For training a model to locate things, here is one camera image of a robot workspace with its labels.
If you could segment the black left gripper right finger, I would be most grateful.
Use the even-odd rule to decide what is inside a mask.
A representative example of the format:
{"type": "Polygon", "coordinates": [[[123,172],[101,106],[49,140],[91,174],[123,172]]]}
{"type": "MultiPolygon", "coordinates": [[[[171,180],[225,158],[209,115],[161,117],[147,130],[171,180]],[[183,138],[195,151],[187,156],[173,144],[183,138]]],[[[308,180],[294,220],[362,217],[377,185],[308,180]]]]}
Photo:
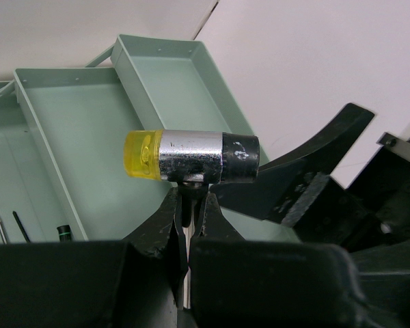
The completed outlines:
{"type": "Polygon", "coordinates": [[[347,104],[320,132],[212,188],[224,208],[290,228],[296,243],[193,241],[200,327],[410,327],[410,138],[384,133],[348,188],[331,172],[373,114],[347,104]]]}

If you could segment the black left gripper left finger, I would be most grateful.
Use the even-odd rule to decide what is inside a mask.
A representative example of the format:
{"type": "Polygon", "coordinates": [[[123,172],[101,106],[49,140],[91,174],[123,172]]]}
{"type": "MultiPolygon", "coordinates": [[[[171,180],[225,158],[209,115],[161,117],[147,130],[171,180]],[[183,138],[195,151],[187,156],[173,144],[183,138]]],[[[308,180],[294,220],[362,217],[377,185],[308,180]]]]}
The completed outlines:
{"type": "Polygon", "coordinates": [[[0,245],[0,327],[176,327],[180,208],[173,188],[121,241],[0,245]]]}

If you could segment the red handled screwdriver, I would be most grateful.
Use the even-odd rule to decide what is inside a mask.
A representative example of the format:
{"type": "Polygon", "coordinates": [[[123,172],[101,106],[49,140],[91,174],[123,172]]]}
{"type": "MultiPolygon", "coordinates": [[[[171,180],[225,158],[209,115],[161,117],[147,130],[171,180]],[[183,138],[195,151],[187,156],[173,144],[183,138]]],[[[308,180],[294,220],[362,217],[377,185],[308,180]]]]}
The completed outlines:
{"type": "Polygon", "coordinates": [[[25,227],[23,226],[23,223],[22,223],[20,217],[18,216],[18,213],[17,213],[16,211],[13,211],[12,214],[13,214],[13,217],[14,217],[16,223],[17,223],[17,226],[18,226],[18,228],[19,228],[21,234],[23,235],[24,240],[25,240],[27,243],[30,243],[31,240],[30,240],[30,238],[29,238],[29,236],[28,236],[28,234],[27,234],[27,232],[26,232],[25,227]]]}

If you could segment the small hammer black handle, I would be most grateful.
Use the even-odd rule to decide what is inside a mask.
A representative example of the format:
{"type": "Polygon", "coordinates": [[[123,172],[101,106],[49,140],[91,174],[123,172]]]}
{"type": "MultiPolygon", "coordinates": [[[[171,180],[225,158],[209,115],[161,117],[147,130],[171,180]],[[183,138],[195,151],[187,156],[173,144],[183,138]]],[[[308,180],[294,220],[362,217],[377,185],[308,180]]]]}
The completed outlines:
{"type": "Polygon", "coordinates": [[[181,194],[185,250],[202,228],[200,209],[209,186],[252,183],[258,175],[256,136],[204,131],[131,131],[124,142],[124,168],[134,178],[175,182],[181,194]]]}

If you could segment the large green handled screwdriver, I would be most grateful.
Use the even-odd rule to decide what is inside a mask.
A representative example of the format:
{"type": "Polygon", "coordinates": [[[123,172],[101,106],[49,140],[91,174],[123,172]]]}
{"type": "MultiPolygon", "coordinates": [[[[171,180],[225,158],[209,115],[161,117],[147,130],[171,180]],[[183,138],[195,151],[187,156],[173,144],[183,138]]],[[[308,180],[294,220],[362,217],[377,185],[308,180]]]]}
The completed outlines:
{"type": "Polygon", "coordinates": [[[8,238],[6,236],[5,228],[4,228],[3,221],[1,219],[1,217],[0,217],[0,236],[1,236],[1,240],[2,240],[3,244],[7,245],[8,238]]]}

